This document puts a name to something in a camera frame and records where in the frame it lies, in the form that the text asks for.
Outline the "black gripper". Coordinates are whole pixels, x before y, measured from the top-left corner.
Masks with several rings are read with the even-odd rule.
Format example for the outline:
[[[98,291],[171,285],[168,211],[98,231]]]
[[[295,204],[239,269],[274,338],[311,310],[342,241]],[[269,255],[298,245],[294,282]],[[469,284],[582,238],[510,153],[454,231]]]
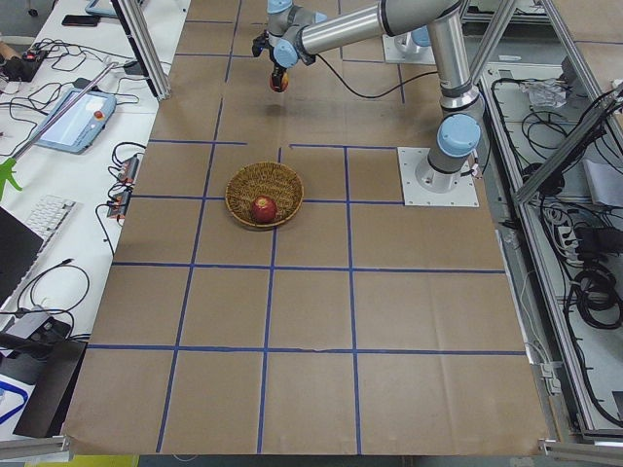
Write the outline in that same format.
[[[271,89],[284,90],[284,76],[287,74],[287,68],[281,66],[274,57],[271,57],[273,63],[273,71],[271,74]]]

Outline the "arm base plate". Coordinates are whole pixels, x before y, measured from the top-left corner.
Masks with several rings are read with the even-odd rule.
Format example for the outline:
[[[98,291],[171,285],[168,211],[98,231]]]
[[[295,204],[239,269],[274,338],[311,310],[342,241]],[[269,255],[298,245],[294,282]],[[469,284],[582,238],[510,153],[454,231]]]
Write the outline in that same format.
[[[435,60],[427,30],[415,30],[399,36],[383,36],[386,63],[434,65]]]
[[[468,163],[454,174],[445,174],[429,164],[428,153],[429,148],[397,148],[404,205],[477,208],[479,200]]]

